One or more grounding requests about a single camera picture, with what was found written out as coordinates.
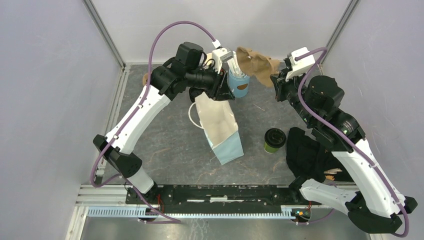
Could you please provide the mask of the black cup lid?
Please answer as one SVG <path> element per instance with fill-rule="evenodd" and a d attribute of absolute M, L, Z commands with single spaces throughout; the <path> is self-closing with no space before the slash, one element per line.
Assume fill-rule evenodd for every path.
<path fill-rule="evenodd" d="M 264 142 L 275 149 L 283 147 L 286 143 L 286 134 L 279 128 L 270 128 L 264 134 Z"/>

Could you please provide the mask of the white and blue paper bag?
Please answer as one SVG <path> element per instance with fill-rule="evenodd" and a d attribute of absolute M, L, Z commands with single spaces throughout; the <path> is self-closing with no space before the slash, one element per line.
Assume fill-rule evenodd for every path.
<path fill-rule="evenodd" d="M 191 123 L 202 129 L 221 165 L 244 155 L 239 126 L 228 100 L 217 101 L 202 93 L 188 108 Z"/>

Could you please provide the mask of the green paper cup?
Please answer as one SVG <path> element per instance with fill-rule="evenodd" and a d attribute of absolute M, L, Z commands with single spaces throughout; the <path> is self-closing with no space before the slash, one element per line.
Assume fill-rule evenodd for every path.
<path fill-rule="evenodd" d="M 273 144 L 269 144 L 268 142 L 264 142 L 263 145 L 264 150 L 269 153 L 269 154 L 274 154 L 276 153 L 281 147 L 277 144 L 277 145 L 273 145 Z"/>

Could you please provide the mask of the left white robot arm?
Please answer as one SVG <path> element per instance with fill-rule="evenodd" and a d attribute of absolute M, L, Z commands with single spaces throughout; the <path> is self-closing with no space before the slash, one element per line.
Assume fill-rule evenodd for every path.
<path fill-rule="evenodd" d="M 96 162 L 105 159 L 138 191 L 137 196 L 145 204 L 156 200 L 157 190 L 154 188 L 154 180 L 142 167 L 143 161 L 133 150 L 157 114 L 187 88 L 202 90 L 214 101 L 235 99 L 222 69 L 223 63 L 233 58 L 233 53 L 195 22 L 177 21 L 166 26 L 155 38 L 149 58 L 153 58 L 157 42 L 165 31 L 183 24 L 195 26 L 210 37 L 214 47 L 211 52 L 212 62 L 208 63 L 204 49 L 192 42 L 180 44 L 175 56 L 156 68 L 152 68 L 152 63 L 149 62 L 147 81 L 137 101 L 111 131 L 105 136 L 96 135 L 93 139 L 93 144 L 99 151 Z"/>

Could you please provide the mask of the brown cardboard cup carrier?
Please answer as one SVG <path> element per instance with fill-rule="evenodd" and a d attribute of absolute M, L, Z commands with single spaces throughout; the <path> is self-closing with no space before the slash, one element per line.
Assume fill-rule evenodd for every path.
<path fill-rule="evenodd" d="M 237 47 L 235 52 L 239 68 L 244 74 L 254 76 L 267 88 L 274 86 L 271 75 L 278 74 L 280 60 L 242 46 Z"/>

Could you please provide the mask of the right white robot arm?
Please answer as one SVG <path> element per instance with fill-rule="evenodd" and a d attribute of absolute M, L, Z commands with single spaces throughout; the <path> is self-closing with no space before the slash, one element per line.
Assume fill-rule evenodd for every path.
<path fill-rule="evenodd" d="M 410 230 L 409 214 L 417 201 L 400 193 L 376 160 L 366 134 L 358 121 L 340 109 L 345 95 L 336 80 L 326 75 L 311 76 L 323 58 L 326 47 L 306 47 L 289 53 L 286 67 L 271 75 L 276 99 L 288 101 L 316 140 L 344 166 L 357 191 L 320 183 L 311 177 L 298 177 L 289 189 L 295 204 L 312 201 L 347 215 L 368 234 L 406 237 Z"/>

